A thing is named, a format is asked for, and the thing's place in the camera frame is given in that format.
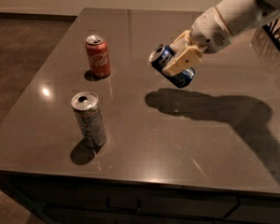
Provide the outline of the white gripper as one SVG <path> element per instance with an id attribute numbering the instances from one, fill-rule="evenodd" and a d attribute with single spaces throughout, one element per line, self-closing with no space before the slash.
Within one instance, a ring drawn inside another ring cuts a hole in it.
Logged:
<path id="1" fill-rule="evenodd" d="M 190 31 L 185 30 L 170 45 L 173 50 L 179 51 L 162 68 L 162 72 L 173 77 L 182 71 L 192 67 L 202 60 L 203 54 L 218 53 L 232 42 L 232 36 L 224 20 L 215 7 L 207 9 L 192 24 Z"/>

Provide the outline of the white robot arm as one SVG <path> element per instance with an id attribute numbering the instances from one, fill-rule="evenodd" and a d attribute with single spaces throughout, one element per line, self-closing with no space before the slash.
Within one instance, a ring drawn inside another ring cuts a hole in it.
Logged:
<path id="1" fill-rule="evenodd" d="M 280 0 L 222 0 L 208 8 L 171 45 L 174 58 L 162 69 L 174 76 L 217 53 L 243 31 L 280 18 Z"/>

